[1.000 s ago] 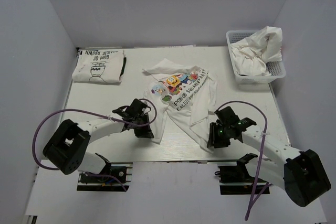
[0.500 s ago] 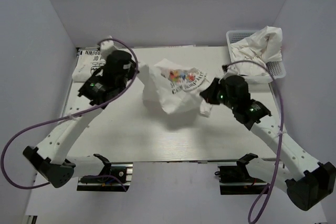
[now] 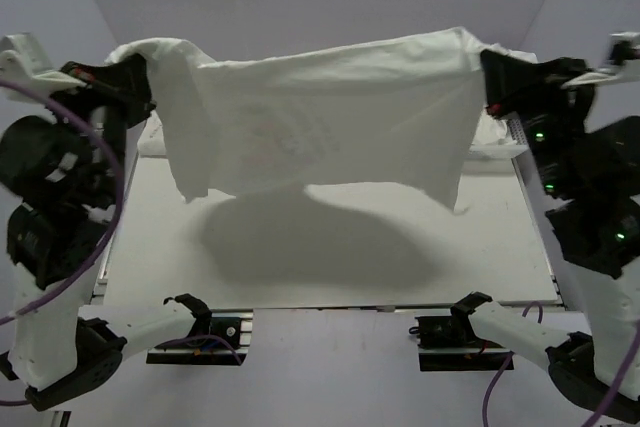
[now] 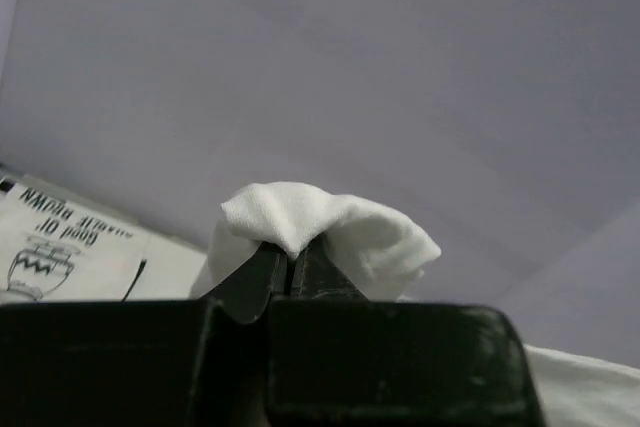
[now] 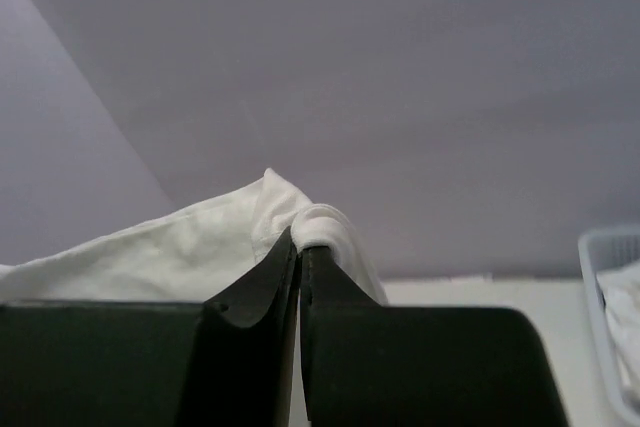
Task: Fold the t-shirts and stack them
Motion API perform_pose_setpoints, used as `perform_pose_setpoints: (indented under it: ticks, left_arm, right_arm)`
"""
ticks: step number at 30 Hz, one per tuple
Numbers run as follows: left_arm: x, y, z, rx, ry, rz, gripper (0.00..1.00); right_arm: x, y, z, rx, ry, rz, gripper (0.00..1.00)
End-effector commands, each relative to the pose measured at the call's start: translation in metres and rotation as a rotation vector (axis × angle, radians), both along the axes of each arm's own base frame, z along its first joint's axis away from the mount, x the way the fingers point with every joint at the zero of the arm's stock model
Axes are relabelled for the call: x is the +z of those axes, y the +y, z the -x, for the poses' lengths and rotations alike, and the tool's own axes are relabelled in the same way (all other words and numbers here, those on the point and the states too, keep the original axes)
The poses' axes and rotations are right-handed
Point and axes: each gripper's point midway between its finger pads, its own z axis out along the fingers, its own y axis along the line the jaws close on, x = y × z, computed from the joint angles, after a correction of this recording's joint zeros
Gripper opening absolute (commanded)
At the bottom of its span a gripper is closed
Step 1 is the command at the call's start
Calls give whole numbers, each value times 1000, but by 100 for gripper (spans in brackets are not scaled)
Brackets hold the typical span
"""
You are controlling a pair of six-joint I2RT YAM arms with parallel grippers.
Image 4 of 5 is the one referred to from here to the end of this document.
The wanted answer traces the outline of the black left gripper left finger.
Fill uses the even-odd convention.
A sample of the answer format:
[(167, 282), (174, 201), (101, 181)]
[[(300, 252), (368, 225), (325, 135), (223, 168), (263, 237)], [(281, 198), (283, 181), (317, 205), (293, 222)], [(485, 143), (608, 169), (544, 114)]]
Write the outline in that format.
[(5, 303), (5, 426), (264, 426), (262, 316), (284, 285), (264, 244), (193, 300)]

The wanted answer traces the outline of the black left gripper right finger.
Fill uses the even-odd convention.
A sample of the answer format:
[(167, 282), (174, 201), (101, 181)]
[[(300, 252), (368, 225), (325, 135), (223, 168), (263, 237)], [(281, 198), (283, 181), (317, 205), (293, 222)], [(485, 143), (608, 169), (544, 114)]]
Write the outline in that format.
[(488, 306), (367, 299), (324, 239), (267, 313), (274, 426), (542, 426), (524, 347)]

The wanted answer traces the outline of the white cartoon print t-shirt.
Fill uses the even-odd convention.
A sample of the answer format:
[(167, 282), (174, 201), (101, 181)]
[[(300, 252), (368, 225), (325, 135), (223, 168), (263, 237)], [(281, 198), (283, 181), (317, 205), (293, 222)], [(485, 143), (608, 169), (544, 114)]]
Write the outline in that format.
[[(372, 300), (401, 298), (441, 255), (422, 227), (391, 207), (304, 183), (253, 183), (222, 203), (190, 293), (212, 290), (264, 243), (297, 261), (313, 241)], [(638, 369), (531, 345), (525, 352), (549, 425), (638, 425)]]

